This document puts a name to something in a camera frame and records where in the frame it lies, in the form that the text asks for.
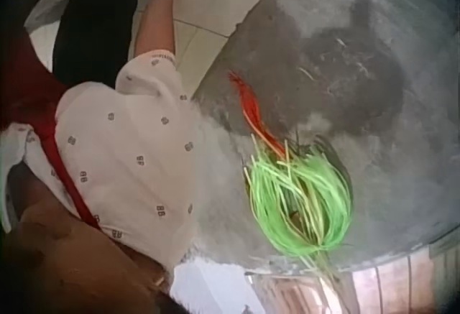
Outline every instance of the black pants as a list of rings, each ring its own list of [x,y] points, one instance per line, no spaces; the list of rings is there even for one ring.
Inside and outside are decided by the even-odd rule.
[[[112,88],[127,63],[137,0],[70,0],[60,21],[52,71],[69,88],[95,81]]]

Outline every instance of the white fabric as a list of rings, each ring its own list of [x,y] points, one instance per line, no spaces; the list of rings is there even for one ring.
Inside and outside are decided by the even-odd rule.
[[[56,142],[64,165],[102,230],[168,269],[193,235],[196,119],[175,69],[174,55],[146,53],[126,64],[116,90],[82,83],[60,100]],[[77,215],[31,126],[1,134],[1,183],[24,160],[59,201]],[[1,186],[2,223],[6,186]]]

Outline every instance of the white tile floor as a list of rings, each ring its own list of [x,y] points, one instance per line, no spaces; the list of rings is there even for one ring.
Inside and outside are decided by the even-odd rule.
[[[142,11],[149,0],[138,1],[133,35],[139,27]],[[236,25],[243,21],[259,0],[175,0],[175,34],[178,70],[186,91],[192,95]],[[52,67],[52,47],[58,22],[31,34],[39,59]]]

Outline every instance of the printed shirt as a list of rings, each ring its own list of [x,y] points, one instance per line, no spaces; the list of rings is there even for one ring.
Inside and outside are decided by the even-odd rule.
[[[102,231],[172,269],[190,246],[196,196],[196,115],[174,55],[157,50],[134,58],[116,90],[94,82],[71,88],[55,117],[60,156]],[[32,127],[12,124],[1,134],[1,183],[22,160],[78,216]],[[9,232],[6,192],[1,186]]]

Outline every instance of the sleeve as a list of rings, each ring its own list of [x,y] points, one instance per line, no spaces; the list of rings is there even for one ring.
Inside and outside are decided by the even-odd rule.
[[[115,89],[125,95],[178,97],[183,87],[174,54],[154,50],[135,57],[119,72]]]

